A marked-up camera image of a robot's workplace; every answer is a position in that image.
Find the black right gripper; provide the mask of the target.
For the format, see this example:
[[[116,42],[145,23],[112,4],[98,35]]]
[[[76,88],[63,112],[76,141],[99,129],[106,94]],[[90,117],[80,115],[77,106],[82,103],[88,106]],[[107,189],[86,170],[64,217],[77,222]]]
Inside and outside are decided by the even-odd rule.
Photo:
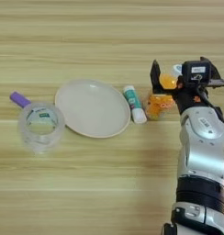
[[[210,64],[210,79],[207,86],[212,88],[223,87],[224,79],[221,78],[217,67],[206,57],[201,56],[200,60],[202,62],[208,62]],[[154,60],[151,65],[150,78],[152,84],[152,91],[155,94],[160,94],[162,92],[160,75],[161,71],[159,63]],[[177,104],[180,115],[182,115],[184,111],[190,107],[207,106],[207,104],[197,94],[196,90],[185,87],[184,83],[181,80],[177,81],[172,97],[174,102]]]

